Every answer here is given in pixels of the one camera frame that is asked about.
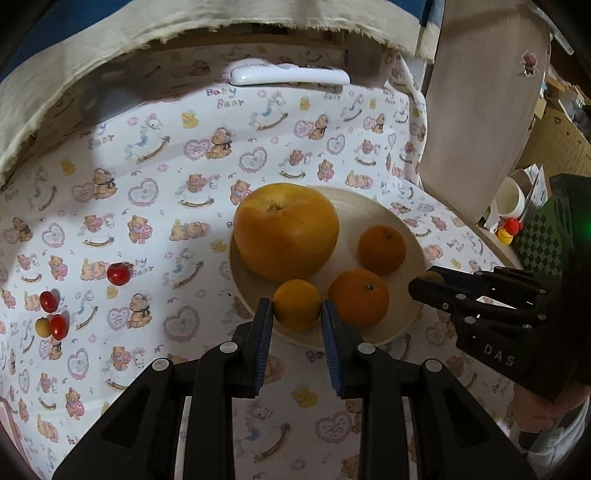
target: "cherry tomato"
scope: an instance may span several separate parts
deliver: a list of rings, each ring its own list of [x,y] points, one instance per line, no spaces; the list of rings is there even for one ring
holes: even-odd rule
[[[59,313],[51,317],[51,320],[49,320],[49,328],[53,338],[55,338],[58,342],[66,338],[68,333],[68,324],[66,319]]]
[[[39,303],[41,304],[41,308],[47,313],[55,312],[59,306],[55,295],[47,290],[39,295]]]
[[[51,328],[49,327],[49,320],[41,317],[35,322],[35,331],[41,338],[47,338],[51,336]]]
[[[107,279],[120,287],[131,279],[131,265],[129,263],[114,263],[107,268]]]

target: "beige fabric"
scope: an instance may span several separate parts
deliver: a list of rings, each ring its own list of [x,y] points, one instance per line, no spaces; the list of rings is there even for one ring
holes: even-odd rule
[[[17,67],[0,85],[0,186],[21,144],[74,82],[123,53],[195,28],[238,23],[279,24],[366,34],[400,51],[424,54],[430,35],[415,17],[384,0],[135,0],[101,22]],[[426,44],[421,47],[420,39]],[[426,60],[433,60],[434,49]]]

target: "small orange fruit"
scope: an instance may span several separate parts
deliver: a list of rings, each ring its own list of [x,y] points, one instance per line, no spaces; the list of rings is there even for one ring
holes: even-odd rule
[[[306,280],[288,280],[273,295],[273,315],[285,328],[296,332],[314,325],[321,307],[318,289]]]
[[[341,273],[329,288],[329,298],[341,320],[358,328],[377,325],[390,304],[386,282],[361,268]]]
[[[359,237],[357,253],[363,268],[387,275],[404,263],[406,244],[402,235],[391,226],[374,225]]]

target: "human hand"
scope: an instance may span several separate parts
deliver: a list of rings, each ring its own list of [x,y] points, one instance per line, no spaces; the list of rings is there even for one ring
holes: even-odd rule
[[[566,387],[554,403],[515,384],[513,386],[513,417],[523,432],[550,430],[554,419],[582,405],[591,394],[591,387],[573,383]]]

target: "white elongated device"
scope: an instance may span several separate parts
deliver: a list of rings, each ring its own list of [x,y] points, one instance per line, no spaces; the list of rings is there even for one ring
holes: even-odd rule
[[[235,86],[264,85],[269,83],[323,83],[326,85],[350,85],[351,79],[341,69],[325,67],[298,67],[292,63],[278,65],[264,60],[250,59],[230,72],[229,83]]]

